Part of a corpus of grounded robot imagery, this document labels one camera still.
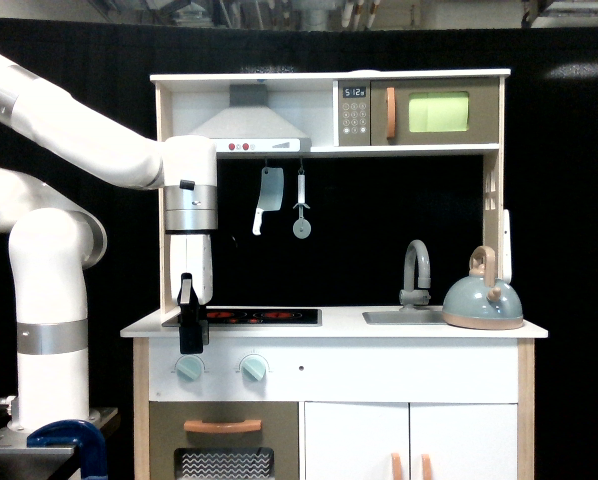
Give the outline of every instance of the digital clock display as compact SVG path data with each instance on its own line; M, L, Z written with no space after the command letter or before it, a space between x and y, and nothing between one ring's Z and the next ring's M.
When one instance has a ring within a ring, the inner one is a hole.
M363 98L366 96L366 87L345 87L343 98Z

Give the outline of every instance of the cabinet handle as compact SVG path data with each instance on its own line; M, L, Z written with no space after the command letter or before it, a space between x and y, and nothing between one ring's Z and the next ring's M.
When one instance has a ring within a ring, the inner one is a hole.
M432 480L432 467L430 466L430 455L421 455L421 466L423 469L423 480Z
M183 424L186 432L193 433L245 433L261 430L261 420L244 420L236 423L205 423L201 420L187 420Z
M392 478L393 480L402 480L401 477L401 457L398 453L392 454Z
M388 102L388 134L386 138L395 138L397 105L395 100L395 87L386 88L386 100Z

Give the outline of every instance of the kettle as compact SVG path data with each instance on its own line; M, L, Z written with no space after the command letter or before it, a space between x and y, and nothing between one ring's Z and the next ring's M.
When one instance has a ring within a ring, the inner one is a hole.
M495 279L496 257L480 246L470 256L470 271L456 282L443 301L446 323L481 330L511 330L523 325L521 301L514 289Z

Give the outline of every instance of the microwave keypad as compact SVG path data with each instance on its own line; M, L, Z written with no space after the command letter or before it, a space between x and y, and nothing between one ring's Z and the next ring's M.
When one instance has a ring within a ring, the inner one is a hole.
M370 145L370 83L339 82L339 145Z

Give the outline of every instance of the gray faucet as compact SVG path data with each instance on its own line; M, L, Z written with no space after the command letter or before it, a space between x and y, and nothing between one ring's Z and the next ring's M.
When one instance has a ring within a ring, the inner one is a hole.
M413 305L428 305L428 290L415 290L415 260L419 270L417 286L420 289L430 288L430 258L428 249L421 240L413 240L406 249L406 260L403 266L403 290L399 292L399 303L403 309Z

